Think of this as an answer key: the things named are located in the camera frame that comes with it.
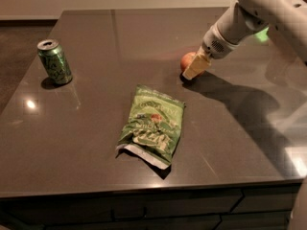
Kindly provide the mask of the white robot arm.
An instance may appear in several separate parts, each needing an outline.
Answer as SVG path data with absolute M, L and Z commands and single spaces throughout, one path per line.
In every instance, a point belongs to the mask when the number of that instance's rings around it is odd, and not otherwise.
M 307 62 L 307 4 L 303 0 L 236 0 L 206 32 L 182 76 L 188 81 L 194 79 L 213 59 L 225 58 L 244 38 L 269 25 Z

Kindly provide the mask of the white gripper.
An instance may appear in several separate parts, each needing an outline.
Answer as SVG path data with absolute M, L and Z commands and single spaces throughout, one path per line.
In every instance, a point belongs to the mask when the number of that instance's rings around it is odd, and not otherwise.
M 211 65 L 211 58 L 225 58 L 233 52 L 239 45 L 238 40 L 227 38 L 215 23 L 206 32 L 202 40 L 202 48 L 196 52 L 195 58 L 185 70 L 185 74 L 190 73 L 191 77 L 199 72 L 206 71 Z

